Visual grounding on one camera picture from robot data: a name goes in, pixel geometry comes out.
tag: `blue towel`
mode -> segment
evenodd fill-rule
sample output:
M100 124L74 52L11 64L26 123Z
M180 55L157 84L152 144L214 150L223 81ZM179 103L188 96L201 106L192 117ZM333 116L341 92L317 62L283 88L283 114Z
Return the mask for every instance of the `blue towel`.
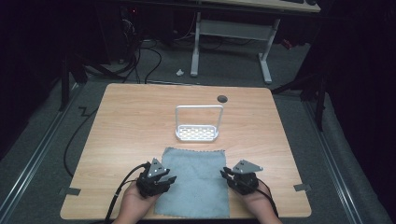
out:
M226 166L224 150L192 151L168 147L163 153L162 164L171 169L166 177L176 175L177 179L156 202L155 214L192 218L230 216L228 186L219 172Z

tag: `human hand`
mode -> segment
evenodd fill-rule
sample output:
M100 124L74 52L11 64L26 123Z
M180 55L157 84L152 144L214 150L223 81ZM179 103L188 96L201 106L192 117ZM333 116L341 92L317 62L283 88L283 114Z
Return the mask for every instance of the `human hand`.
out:
M133 224L146 215L161 194L144 198L139 193L136 182L132 182L122 196L120 212L113 224Z
M257 189L266 193L269 197L271 196L270 190L266 187L266 185L259 181L259 186ZM241 199L241 201L247 207L247 210L255 216L261 224L277 224L282 223L279 218L276 216L276 213L270 203L270 201L258 191L254 191L253 193L249 193L247 195L241 195L236 192L236 195Z

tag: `white desk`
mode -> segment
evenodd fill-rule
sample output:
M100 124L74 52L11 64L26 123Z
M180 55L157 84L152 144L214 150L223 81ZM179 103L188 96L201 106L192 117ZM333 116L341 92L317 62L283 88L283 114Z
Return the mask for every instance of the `white desk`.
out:
M202 0L202 2L233 4L246 7L266 7L300 12L320 12L320 7L318 5L309 6L307 3L298 4L280 0ZM260 65L262 67L264 81L267 84L271 84L272 79L266 60L274 42L279 23L279 19L275 20L272 26L227 21L201 20L201 13L198 12L195 25L195 43L191 61L191 76L198 76L200 35L217 35L266 41L263 52L259 53L258 56Z

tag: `black tape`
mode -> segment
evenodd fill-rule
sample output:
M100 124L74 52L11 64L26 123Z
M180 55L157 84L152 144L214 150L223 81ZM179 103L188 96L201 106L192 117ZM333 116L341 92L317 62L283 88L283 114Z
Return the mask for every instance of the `black tape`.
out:
M296 191L301 191L301 190L305 190L305 192L308 192L309 190L311 190L311 186L310 185L306 185L306 184L300 184L300 185L294 185L294 189Z
M61 188L61 190L59 190L59 195L79 195L79 192L81 191L81 189L73 189L73 188Z

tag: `table top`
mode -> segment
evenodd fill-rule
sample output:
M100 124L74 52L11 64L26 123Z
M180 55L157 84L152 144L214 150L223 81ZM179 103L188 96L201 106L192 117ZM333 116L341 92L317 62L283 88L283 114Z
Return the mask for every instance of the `table top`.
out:
M218 102L224 95L228 101ZM178 105L223 105L219 136L212 143L177 140ZM308 217L311 208L290 151L272 93L265 88L110 84L107 86L71 188L61 211L64 219L104 218L122 179L137 165L161 160L166 147L225 150L227 166L247 160L264 168L257 173L270 188L281 217ZM142 171L135 172L131 179ZM230 218L252 217L229 190ZM120 209L119 198L112 217ZM174 218L153 214L145 218Z
M301 12L320 12L318 4L314 6L308 5L306 2L302 4L292 3L281 0L202 0L203 2L232 4L244 7L265 7L281 10L301 11Z

